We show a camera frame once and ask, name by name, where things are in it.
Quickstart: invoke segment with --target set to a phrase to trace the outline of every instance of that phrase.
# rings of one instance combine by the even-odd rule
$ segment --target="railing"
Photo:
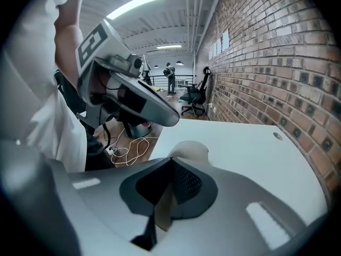
[[[158,86],[158,87],[168,86],[168,78],[165,75],[150,76],[150,79],[151,79],[151,82],[153,83],[153,86]],[[193,75],[175,75],[175,79],[184,79],[185,84],[181,83],[181,85],[187,85],[187,84],[193,83]]]

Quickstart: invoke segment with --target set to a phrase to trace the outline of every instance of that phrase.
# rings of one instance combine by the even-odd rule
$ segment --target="black office chair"
[[[193,93],[193,85],[184,85],[183,87],[187,88],[187,93],[180,97],[181,100],[187,101],[188,104],[191,106],[182,106],[181,110],[184,108],[187,108],[187,110],[182,111],[181,115],[183,116],[183,113],[189,111],[189,110],[200,110],[205,113],[205,109],[197,107],[197,105],[203,105],[206,101],[206,82],[208,79],[208,76],[211,74],[211,70],[209,67],[205,67],[204,70],[204,80],[202,81],[201,87],[199,89],[198,93]]]

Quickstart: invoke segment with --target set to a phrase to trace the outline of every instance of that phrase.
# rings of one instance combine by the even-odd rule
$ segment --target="wooden floor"
[[[179,114],[181,114],[181,107],[188,105],[186,102],[178,102],[180,97],[184,94],[183,90],[178,90],[176,95],[171,96],[171,97],[167,96],[166,92],[160,92],[160,94],[167,99],[167,101],[170,103],[170,105],[173,106],[179,112]],[[201,115],[202,115],[202,113],[200,111],[198,111],[197,116],[201,116]],[[181,118],[207,120],[206,115],[203,118],[196,118],[195,115],[193,114],[193,111],[188,111],[188,112],[184,113],[184,115],[181,116]],[[146,137],[158,138],[161,134],[163,126],[155,124],[155,123],[152,123],[151,126],[152,126],[152,131]],[[107,122],[107,127],[108,127],[109,132],[111,133],[111,141],[112,142],[115,141],[115,138],[117,138],[121,134],[122,130],[124,129],[122,122],[117,122],[115,119]],[[107,145],[107,141],[105,140],[105,139],[108,139],[107,134],[104,134],[104,130],[103,130],[102,126],[98,127],[95,130],[94,136],[98,137],[98,140],[103,145]],[[129,144],[131,141],[133,141],[133,140],[127,138],[125,136],[125,134],[123,133],[120,136],[118,142],[116,144],[113,144],[113,146],[115,145],[118,148],[129,148]],[[137,156],[136,145],[139,141],[140,140],[135,141],[131,144],[131,150],[128,154],[128,159],[127,159],[128,161]],[[149,159],[151,153],[153,152],[153,149],[154,149],[154,146],[157,142],[157,139],[148,139],[148,141],[150,143],[148,150],[146,151],[146,153],[143,156],[139,157],[136,160],[135,164],[143,162],[143,161],[147,161]],[[142,154],[145,151],[147,145],[148,144],[145,141],[142,141],[139,144],[139,154]],[[126,153],[126,150],[122,149],[119,152],[116,152],[116,155],[120,156],[120,155],[123,155],[125,153]],[[126,157],[117,157],[117,158],[112,157],[112,161],[115,162],[115,167],[126,166],[126,163],[125,163]]]

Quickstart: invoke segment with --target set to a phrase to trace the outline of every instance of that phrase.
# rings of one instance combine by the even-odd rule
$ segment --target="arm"
[[[79,73],[76,61],[76,48],[83,41],[79,29],[79,14],[82,0],[68,0],[59,6],[59,17],[55,22],[55,63],[64,77],[77,89]],[[107,84],[108,77],[101,77],[102,83]],[[105,93],[105,87],[98,81],[93,83],[93,91]]]

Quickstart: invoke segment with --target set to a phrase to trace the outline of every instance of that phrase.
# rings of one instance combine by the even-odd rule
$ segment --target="person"
[[[166,64],[167,68],[172,72],[172,74],[168,77],[168,94],[175,94],[175,67],[171,66],[171,63],[168,62]]]
[[[87,134],[59,92],[57,67],[77,88],[75,49],[83,41],[79,29],[82,0],[32,0],[17,19],[0,56],[0,109],[6,114],[4,139],[38,148],[61,161],[68,172],[104,169],[113,164],[103,146]],[[100,78],[104,85],[109,77]],[[97,80],[92,91],[105,93]]]

